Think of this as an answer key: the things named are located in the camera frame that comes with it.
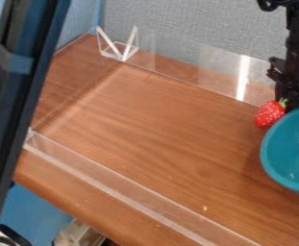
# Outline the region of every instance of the wooden table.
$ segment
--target wooden table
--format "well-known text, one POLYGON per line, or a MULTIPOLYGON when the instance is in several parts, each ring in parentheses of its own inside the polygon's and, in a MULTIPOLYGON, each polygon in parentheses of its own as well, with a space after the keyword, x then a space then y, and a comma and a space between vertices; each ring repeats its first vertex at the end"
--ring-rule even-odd
MULTIPOLYGON (((76 41, 51 65, 36 132, 258 244, 299 246, 299 196, 263 172, 257 107, 205 89, 226 94, 235 78, 155 60, 198 86, 102 58, 92 36, 76 41)), ((249 92, 257 103, 273 95, 261 84, 249 92)), ((28 151, 15 179, 123 246, 198 245, 28 151)))

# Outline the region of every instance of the metal clamp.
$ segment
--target metal clamp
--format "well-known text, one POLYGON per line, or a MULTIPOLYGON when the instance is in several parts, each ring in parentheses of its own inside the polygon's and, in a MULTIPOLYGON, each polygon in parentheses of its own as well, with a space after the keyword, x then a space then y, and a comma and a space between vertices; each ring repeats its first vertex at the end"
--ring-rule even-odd
POLYGON ((34 59, 11 53, 0 44, 0 67, 12 73, 30 74, 34 59))

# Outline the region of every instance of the teal bowl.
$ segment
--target teal bowl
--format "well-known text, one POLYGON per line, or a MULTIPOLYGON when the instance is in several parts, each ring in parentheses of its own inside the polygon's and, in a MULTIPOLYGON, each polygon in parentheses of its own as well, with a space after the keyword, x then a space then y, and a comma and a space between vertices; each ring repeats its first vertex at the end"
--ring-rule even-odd
POLYGON ((299 194, 299 109, 267 132, 261 145, 261 161, 269 176, 299 194))

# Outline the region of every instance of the red strawberry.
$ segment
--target red strawberry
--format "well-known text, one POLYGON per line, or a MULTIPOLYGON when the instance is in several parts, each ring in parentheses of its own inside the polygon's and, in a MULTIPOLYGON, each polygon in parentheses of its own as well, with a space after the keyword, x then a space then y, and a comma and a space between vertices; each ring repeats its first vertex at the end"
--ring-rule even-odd
POLYGON ((286 101, 286 99, 282 99, 279 102, 271 100, 261 106, 254 118, 255 125, 259 128, 270 128, 283 117, 286 101))

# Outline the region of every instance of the black pole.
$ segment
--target black pole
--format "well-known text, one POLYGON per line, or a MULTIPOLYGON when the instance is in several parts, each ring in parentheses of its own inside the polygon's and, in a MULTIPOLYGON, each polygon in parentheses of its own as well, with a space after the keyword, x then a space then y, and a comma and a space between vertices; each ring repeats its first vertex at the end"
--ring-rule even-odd
POLYGON ((7 0, 0 19, 0 211, 71 0, 7 0))

